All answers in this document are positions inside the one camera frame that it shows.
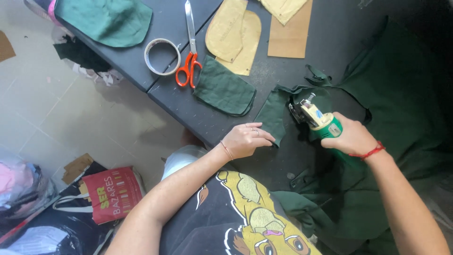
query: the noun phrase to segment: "woman's left hand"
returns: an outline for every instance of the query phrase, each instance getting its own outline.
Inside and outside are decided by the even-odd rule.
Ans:
[[[275,138],[258,128],[262,124],[245,123],[237,125],[222,139],[232,159],[251,156],[257,147],[272,146],[271,142],[275,142]]]

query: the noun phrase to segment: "bracelet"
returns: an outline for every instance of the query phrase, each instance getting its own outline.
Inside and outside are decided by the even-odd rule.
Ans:
[[[223,143],[222,140],[220,140],[220,143],[223,145],[223,147],[225,148],[225,150],[226,150],[226,151],[228,152],[228,154],[230,155],[231,160],[233,160],[233,156],[231,156],[230,151],[229,151],[228,148],[225,146],[225,144]]]
[[[380,141],[377,141],[377,146],[376,148],[372,149],[369,153],[363,154],[363,155],[356,155],[356,154],[348,154],[351,157],[359,157],[362,161],[364,161],[367,157],[373,155],[376,152],[379,152],[381,150],[385,150],[386,148],[382,145]]]

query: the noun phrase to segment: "pink tape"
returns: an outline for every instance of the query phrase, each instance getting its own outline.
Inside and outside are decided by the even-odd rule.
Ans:
[[[50,5],[49,5],[49,9],[47,11],[47,13],[49,14],[50,16],[50,19],[53,21],[53,23],[59,27],[62,27],[63,25],[57,20],[57,18],[55,18],[55,4],[56,4],[57,0],[52,0],[52,2],[50,2]]]

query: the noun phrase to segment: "bag handle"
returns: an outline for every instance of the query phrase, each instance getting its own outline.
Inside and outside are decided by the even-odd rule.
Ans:
[[[86,207],[59,207],[57,208],[57,205],[66,203],[69,201],[72,201],[74,199],[78,198],[84,198],[84,197],[89,197],[89,194],[80,194],[78,196],[64,196],[60,199],[58,199],[55,203],[53,203],[52,208],[58,211],[67,211],[67,212],[93,212],[93,207],[92,206],[86,206]]]

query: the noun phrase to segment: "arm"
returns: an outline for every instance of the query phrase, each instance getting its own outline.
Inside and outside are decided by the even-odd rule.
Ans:
[[[343,126],[337,138],[326,138],[321,145],[336,148],[346,154],[363,155],[377,146],[376,139],[360,122],[350,120],[339,113],[335,117]],[[449,255],[447,242],[426,205],[415,192],[392,156],[385,150],[365,159],[376,179],[382,201],[402,255]]]
[[[257,128],[259,126],[261,123],[238,125],[225,136],[223,143],[234,159],[252,155],[257,147],[272,145],[270,141],[275,139]],[[159,254],[160,234],[165,223],[230,160],[228,151],[219,144],[162,180],[129,213],[106,254]]]

